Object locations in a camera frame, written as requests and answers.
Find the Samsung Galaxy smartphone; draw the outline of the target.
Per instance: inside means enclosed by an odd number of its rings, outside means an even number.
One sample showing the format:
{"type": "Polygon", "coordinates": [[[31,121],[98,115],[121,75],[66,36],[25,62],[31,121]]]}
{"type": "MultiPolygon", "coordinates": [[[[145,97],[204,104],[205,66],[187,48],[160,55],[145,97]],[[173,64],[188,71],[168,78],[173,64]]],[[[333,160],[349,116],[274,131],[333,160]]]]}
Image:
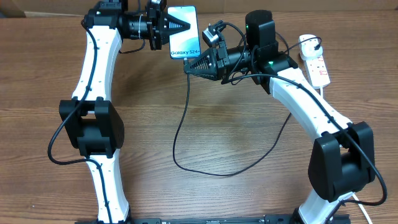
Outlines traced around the Samsung Galaxy smartphone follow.
{"type": "Polygon", "coordinates": [[[167,9],[169,15],[190,25],[188,30],[169,37],[171,59],[196,58],[201,54],[197,9],[195,6],[173,6],[167,9]]]}

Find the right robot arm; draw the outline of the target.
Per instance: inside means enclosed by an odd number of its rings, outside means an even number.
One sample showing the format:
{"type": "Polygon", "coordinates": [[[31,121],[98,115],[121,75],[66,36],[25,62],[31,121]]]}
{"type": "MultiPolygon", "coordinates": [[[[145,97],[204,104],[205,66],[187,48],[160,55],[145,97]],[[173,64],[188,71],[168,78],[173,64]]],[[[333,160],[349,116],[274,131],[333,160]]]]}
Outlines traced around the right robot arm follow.
{"type": "Polygon", "coordinates": [[[265,223],[349,223],[338,209],[354,202],[353,195],[374,181],[373,131],[367,123],[352,123],[333,109],[305,79],[297,63],[279,50],[272,13],[256,10],[245,18],[242,46],[228,48],[222,35],[226,23],[208,26],[203,38],[208,49],[185,61],[184,70],[223,84],[242,72],[279,100],[313,141],[308,166],[312,191],[291,215],[266,215],[265,223]]]}

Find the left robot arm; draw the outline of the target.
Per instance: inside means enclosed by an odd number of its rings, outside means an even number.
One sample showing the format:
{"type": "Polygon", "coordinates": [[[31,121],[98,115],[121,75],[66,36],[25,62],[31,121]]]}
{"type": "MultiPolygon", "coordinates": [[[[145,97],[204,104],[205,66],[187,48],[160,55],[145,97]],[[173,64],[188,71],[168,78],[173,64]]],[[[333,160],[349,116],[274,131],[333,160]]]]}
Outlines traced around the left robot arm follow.
{"type": "Polygon", "coordinates": [[[148,1],[146,13],[130,12],[127,1],[99,1],[81,22],[87,46],[79,82],[62,100],[60,129],[90,169],[98,201],[95,223],[133,223],[123,190],[119,156],[124,123],[111,102],[114,66],[125,39],[148,41],[151,50],[170,45],[170,56],[200,53],[197,12],[193,6],[168,7],[148,1]]]}

